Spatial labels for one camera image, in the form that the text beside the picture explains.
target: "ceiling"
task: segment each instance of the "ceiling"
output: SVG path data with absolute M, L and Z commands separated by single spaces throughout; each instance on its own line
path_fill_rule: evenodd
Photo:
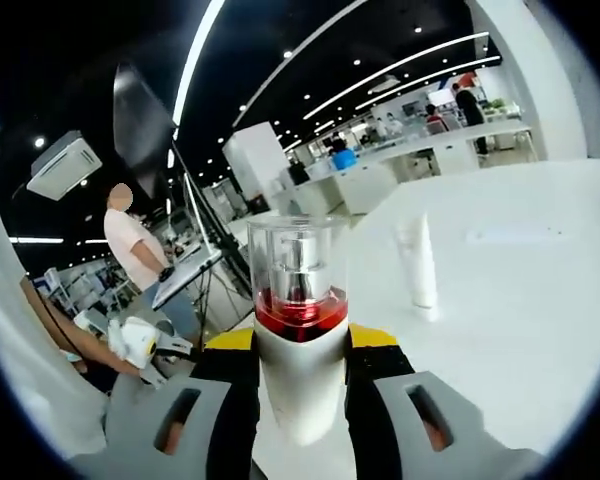
M 72 7 L 71 21 L 59 21 L 66 4 L 26 3 L 27 23 L 0 32 L 0 209 L 12 236 L 63 238 L 61 245 L 17 246 L 33 275 L 49 266 L 66 268 L 108 252 L 107 245 L 76 245 L 101 239 L 109 189 L 134 185 L 113 149 L 112 89 L 119 61 L 130 60 L 170 110 L 182 69 L 207 6 L 206 1 L 92 1 Z M 197 64 L 180 124 L 178 147 L 201 186 L 230 172 L 218 138 L 232 134 L 240 105 L 297 47 L 349 0 L 227 0 Z M 10 18 L 7 8 L 0 15 Z M 422 27 L 421 33 L 414 31 Z M 460 0 L 369 0 L 295 56 L 246 112 L 237 129 L 278 120 L 278 133 L 314 138 L 316 122 L 334 119 L 336 108 L 353 115 L 368 100 L 362 87 L 310 120 L 302 117 L 333 95 L 401 58 L 474 33 Z M 496 54 L 490 45 L 489 55 Z M 400 67 L 410 80 L 476 59 L 473 42 L 449 47 Z M 355 66 L 354 60 L 360 60 Z M 304 100 L 304 95 L 311 98 Z M 60 202 L 21 188 L 31 163 L 67 130 L 80 130 L 104 166 Z M 162 206 L 136 189 L 132 210 Z

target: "ceiling air conditioner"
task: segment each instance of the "ceiling air conditioner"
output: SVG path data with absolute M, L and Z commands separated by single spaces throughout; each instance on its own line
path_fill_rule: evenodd
M 72 130 L 33 162 L 27 190 L 58 201 L 101 166 L 80 132 Z
M 393 75 L 385 75 L 384 79 L 380 83 L 378 83 L 369 90 L 369 95 L 373 93 L 382 93 L 385 90 L 389 90 L 390 88 L 395 87 L 399 83 L 400 80 L 398 80 Z

